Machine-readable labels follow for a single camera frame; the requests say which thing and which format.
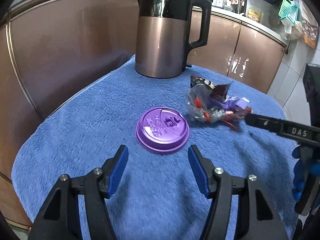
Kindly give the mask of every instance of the screw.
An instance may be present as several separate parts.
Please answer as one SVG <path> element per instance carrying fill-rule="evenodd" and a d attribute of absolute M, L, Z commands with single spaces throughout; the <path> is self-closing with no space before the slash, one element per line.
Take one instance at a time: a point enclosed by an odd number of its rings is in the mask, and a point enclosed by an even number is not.
<path fill-rule="evenodd" d="M 102 173 L 102 169 L 101 168 L 95 168 L 93 170 L 93 173 L 96 174 L 96 175 L 100 175 Z"/>
<path fill-rule="evenodd" d="M 217 174 L 222 174 L 223 173 L 223 169 L 222 168 L 215 168 L 214 172 Z"/>
<path fill-rule="evenodd" d="M 60 176 L 60 180 L 62 180 L 62 181 L 66 181 L 67 179 L 68 179 L 68 175 L 67 174 L 62 174 Z"/>
<path fill-rule="evenodd" d="M 250 175 L 248 176 L 248 178 L 249 178 L 249 180 L 251 180 L 251 181 L 256 181 L 256 180 L 257 180 L 257 176 L 256 176 L 256 175 L 253 175 L 253 174 L 250 174 Z"/>

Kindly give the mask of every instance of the kettle handle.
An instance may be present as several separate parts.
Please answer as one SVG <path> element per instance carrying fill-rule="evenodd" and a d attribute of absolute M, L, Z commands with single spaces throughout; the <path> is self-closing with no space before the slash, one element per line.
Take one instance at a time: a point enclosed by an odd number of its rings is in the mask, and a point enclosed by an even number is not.
<path fill-rule="evenodd" d="M 209 26 L 210 26 L 211 5 L 212 3 L 209 0 L 191 0 L 190 9 L 189 9 L 190 10 L 189 19 L 188 19 L 189 29 L 191 25 L 191 15 L 192 15 L 193 6 L 198 6 L 202 9 L 202 17 L 201 17 L 201 28 L 200 28 L 199 40 L 189 42 L 189 35 L 187 37 L 187 50 L 188 50 L 187 54 L 192 49 L 207 45 L 208 35 L 209 35 Z"/>

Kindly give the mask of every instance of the table covered with blue cloth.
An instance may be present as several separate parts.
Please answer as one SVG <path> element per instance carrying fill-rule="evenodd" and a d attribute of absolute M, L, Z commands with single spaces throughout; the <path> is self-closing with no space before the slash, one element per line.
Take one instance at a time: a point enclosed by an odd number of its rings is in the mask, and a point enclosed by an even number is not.
<path fill-rule="evenodd" d="M 255 174 L 266 188 L 291 238 L 297 222 L 292 198 L 295 142 L 241 122 L 233 131 L 223 122 L 204 124 L 188 114 L 190 75 L 226 84 L 232 79 L 197 66 L 171 79 L 138 74 L 135 57 L 72 97 L 22 145 L 12 168 L 13 187 L 31 221 L 61 174 L 86 175 L 101 167 L 121 144 L 129 160 L 117 192 L 106 200 L 118 239 L 199 239 L 211 200 L 199 191 L 187 150 L 196 144 L 204 157 L 230 175 Z M 285 118 L 271 97 L 233 81 L 229 95 L 249 99 L 256 114 Z M 148 109 L 166 106 L 188 121 L 190 137 L 178 152 L 148 152 L 135 138 L 136 123 Z M 79 196 L 83 239 L 90 239 Z M 227 240 L 234 238 L 237 197 L 232 198 Z"/>

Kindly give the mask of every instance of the blue glove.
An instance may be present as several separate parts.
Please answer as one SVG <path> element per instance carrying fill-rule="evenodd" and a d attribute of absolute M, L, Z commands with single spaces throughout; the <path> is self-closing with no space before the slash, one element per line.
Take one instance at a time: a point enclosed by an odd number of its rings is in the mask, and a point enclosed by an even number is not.
<path fill-rule="evenodd" d="M 296 147 L 292 152 L 292 156 L 295 159 L 299 159 L 301 156 L 300 147 L 301 146 Z M 311 174 L 320 176 L 320 163 L 313 161 L 308 166 L 309 166 L 309 172 Z M 298 160 L 298 162 L 296 163 L 293 169 L 294 179 L 293 179 L 293 189 L 292 189 L 293 198 L 296 201 L 298 201 L 301 198 L 303 188 L 305 186 L 304 177 L 303 177 L 304 171 L 305 171 L 305 167 L 302 163 L 302 160 Z"/>

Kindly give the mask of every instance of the metallic brown kettle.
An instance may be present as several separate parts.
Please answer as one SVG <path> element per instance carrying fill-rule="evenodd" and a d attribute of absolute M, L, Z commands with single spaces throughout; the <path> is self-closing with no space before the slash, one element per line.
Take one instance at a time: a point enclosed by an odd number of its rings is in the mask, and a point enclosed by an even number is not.
<path fill-rule="evenodd" d="M 189 52 L 207 44 L 211 2 L 208 0 L 138 0 L 136 71 L 172 78 L 185 70 Z M 202 8 L 199 40 L 189 42 L 192 7 Z"/>

